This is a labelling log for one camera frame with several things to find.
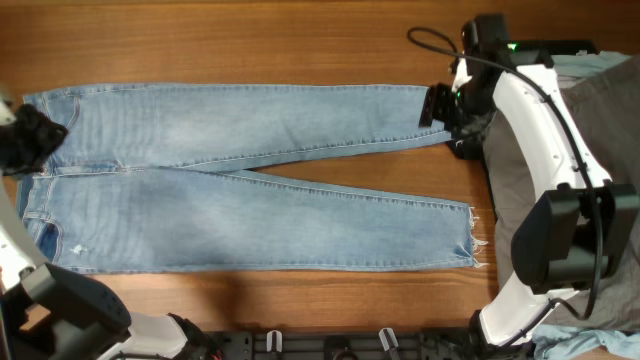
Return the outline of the light blue denim jeans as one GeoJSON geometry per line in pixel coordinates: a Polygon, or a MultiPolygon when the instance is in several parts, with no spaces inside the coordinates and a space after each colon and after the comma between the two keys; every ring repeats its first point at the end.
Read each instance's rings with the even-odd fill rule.
{"type": "Polygon", "coordinates": [[[475,264],[471,207],[267,175],[436,145],[413,85],[98,84],[27,95],[63,144],[20,186],[45,257],[81,274],[415,271],[475,264]]]}

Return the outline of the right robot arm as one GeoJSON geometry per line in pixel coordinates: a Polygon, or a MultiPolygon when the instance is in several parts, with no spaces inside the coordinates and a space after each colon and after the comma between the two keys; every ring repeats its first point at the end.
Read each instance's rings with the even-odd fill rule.
{"type": "Polygon", "coordinates": [[[473,315],[468,346],[478,358],[505,356],[580,291],[595,300],[622,259],[639,212],[630,184],[616,184],[584,142],[558,86],[554,57],[591,48],[583,40],[513,40],[500,14],[468,21],[448,44],[454,82],[425,96],[419,123],[439,120],[463,148],[479,120],[501,113],[524,156],[535,204],[511,241],[513,272],[473,315]]]}

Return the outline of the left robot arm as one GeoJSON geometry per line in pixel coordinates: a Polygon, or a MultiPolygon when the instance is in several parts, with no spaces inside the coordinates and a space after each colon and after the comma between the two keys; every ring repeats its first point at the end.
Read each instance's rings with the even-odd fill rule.
{"type": "Polygon", "coordinates": [[[112,150],[115,121],[153,112],[145,87],[71,87],[26,97],[1,141],[1,167],[19,175],[16,224],[3,253],[7,339],[17,359],[217,359],[215,341],[187,319],[127,310],[97,280],[153,261],[139,241],[144,216],[112,150]]]}

